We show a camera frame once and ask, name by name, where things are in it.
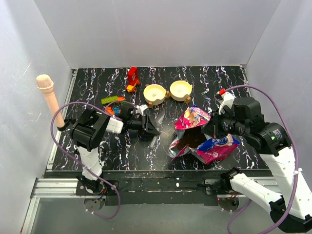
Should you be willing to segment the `pink pet food bag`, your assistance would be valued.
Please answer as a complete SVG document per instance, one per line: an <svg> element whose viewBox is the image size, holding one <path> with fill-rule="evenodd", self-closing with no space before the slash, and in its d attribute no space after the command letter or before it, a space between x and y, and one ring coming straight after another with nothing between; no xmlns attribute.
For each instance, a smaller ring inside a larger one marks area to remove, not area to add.
<svg viewBox="0 0 312 234"><path fill-rule="evenodd" d="M204 164L226 159L239 142L231 135L215 139L201 132L210 122L211 116L193 105L180 116L174 124L176 138L169 146L172 159L192 154Z"/></svg>

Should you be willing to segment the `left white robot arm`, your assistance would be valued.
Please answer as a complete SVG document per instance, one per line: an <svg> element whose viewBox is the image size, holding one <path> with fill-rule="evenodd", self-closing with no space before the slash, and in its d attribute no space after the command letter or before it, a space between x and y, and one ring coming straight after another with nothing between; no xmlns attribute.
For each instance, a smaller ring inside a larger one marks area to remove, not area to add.
<svg viewBox="0 0 312 234"><path fill-rule="evenodd" d="M87 192L98 195L104 190L104 184L99 179L102 166L99 162L98 148L106 132L120 134L127 130L136 130L144 140L152 140L154 147L156 137L160 134L165 112L152 119L147 113L146 105L132 106L124 104L117 114L118 119L95 110L86 109L76 120L71 129L71 139L78 148L81 162L84 164L82 175L78 180Z"/></svg>

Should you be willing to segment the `clear plastic scoop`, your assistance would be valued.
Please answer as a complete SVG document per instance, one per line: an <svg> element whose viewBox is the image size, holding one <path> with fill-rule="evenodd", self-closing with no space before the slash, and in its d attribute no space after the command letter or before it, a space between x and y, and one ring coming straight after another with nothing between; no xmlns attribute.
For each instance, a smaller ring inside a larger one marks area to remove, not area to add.
<svg viewBox="0 0 312 234"><path fill-rule="evenodd" d="M162 122L165 118L165 110L163 110L153 121L152 121L152 124L154 125L157 133L154 134L154 137L149 145L150 149L154 149L155 148L155 144L156 144L156 141L157 141L157 138L160 134L160 129L162 127Z"/></svg>

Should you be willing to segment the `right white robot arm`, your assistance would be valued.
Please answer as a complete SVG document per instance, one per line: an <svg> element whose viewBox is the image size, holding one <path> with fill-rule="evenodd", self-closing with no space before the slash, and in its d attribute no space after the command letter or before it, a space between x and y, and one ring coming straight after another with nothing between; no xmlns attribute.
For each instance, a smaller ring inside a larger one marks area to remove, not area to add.
<svg viewBox="0 0 312 234"><path fill-rule="evenodd" d="M286 125L266 122L260 103L252 97L235 98L229 90L215 95L219 109L212 112L202 133L222 138L244 137L269 167L280 192L265 188L232 168L221 175L223 192L238 192L261 206L274 226L285 233L306 233L312 229L312 192L298 167L298 155Z"/></svg>

